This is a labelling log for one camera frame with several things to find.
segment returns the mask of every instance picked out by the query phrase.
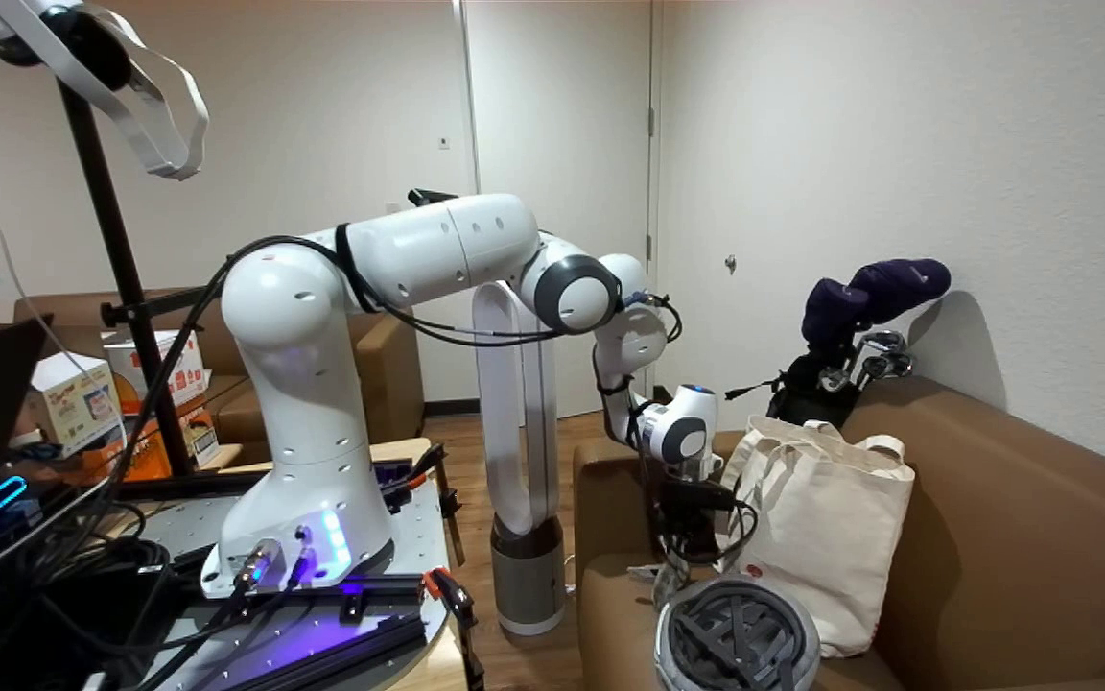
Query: white wall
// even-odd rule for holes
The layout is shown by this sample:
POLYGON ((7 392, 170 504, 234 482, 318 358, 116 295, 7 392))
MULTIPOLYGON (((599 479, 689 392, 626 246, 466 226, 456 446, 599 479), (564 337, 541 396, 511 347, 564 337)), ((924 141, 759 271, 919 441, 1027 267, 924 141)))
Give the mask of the white wall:
MULTIPOLYGON (((406 208, 406 186, 470 186, 464 43, 450 0, 111 0, 207 94, 207 164, 147 177, 102 121, 147 289, 204 282, 259 232, 406 208)), ((111 289, 53 77, 0 62, 0 228, 21 291, 111 289)), ((16 289, 0 258, 0 313, 16 289)), ((425 360, 438 400, 461 371, 425 360)))
POLYGON ((817 276, 929 253, 955 295, 914 324, 919 371, 1105 454, 1105 3, 662 8, 662 376, 775 376, 817 276))
MULTIPOLYGON (((649 0, 464 0, 479 186, 581 253, 649 228, 649 0)), ((556 409, 599 409, 594 337, 556 337, 556 409)))

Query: cylindrical pedestal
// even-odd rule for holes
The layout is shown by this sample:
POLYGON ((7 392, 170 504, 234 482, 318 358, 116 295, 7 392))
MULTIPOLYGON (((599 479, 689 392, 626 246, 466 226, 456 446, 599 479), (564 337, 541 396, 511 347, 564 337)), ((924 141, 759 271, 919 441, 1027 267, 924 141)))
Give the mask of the cylindrical pedestal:
POLYGON ((491 580, 506 634, 541 635, 564 614, 561 520, 546 516, 529 532, 491 520, 491 580))

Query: metal pole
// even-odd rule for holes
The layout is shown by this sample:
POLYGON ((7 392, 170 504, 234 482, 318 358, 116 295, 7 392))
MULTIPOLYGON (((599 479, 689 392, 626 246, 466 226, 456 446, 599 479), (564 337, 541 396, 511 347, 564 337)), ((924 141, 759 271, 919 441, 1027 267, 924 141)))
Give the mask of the metal pole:
MULTIPOLYGON (((152 337, 149 304, 147 304, 140 282, 139 282, 125 223, 122 223, 122 212, 120 212, 120 195, 116 195, 116 182, 111 182, 106 164, 102 164, 97 120, 90 120, 89 98, 80 98, 61 79, 58 79, 58 89, 61 89, 61 107, 64 107, 64 120, 69 120, 69 131, 74 131, 74 141, 78 141, 78 152, 80 152, 80 164, 83 164, 89 193, 90 193, 98 237, 102 237, 111 271, 120 280, 120 295, 122 295, 122 309, 125 309, 130 337, 134 337, 134 347, 139 347, 139 363, 140 363, 140 376, 152 383, 157 371, 162 371, 162 347, 157 347, 157 337, 152 337)), ((152 409, 157 409, 162 441, 163 441, 163 454, 170 454, 170 470, 173 474, 191 474, 194 465, 184 454, 184 437, 180 437, 180 422, 175 422, 175 408, 173 408, 170 383, 157 388, 152 400, 157 400, 152 409)))

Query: cardboard box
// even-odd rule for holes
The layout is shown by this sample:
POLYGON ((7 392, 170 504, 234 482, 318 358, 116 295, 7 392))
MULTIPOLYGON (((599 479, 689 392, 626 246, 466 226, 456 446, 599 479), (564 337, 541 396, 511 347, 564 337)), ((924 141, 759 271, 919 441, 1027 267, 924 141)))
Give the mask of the cardboard box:
MULTIPOLYGON (((173 347, 173 342, 175 342, 175 328, 157 328, 162 360, 173 347)), ((134 417, 147 396, 147 376, 139 363, 134 337, 102 342, 102 360, 116 376, 122 415, 134 417)), ((170 396, 173 396, 173 408, 184 408, 204 392, 207 392, 207 368, 204 368, 199 337, 191 333, 180 347, 175 368, 170 371, 170 396)))
MULTIPOLYGON (((216 434, 209 409, 204 401, 191 401, 175 409, 175 422, 180 422, 184 454, 194 460, 194 469, 207 469, 218 456, 218 434, 216 434)), ((80 456, 83 470, 102 474, 111 460, 122 454, 122 446, 125 446, 125 427, 80 456)), ((170 479, 170 474, 173 474, 170 449, 163 449, 162 427, 149 417, 139 434, 125 482, 170 479)))
POLYGON ((28 408, 61 454, 80 454, 122 427, 106 363, 80 353, 40 358, 29 371, 28 408))

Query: tote bag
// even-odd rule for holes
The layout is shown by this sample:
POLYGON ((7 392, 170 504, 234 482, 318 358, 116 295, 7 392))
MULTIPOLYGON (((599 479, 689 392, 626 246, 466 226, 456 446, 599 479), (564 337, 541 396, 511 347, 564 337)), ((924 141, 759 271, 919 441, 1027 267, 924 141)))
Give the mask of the tote bag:
POLYGON ((847 446, 827 422, 759 417, 726 479, 759 513, 736 569, 814 617, 822 656, 865 651, 914 487, 902 441, 847 446))

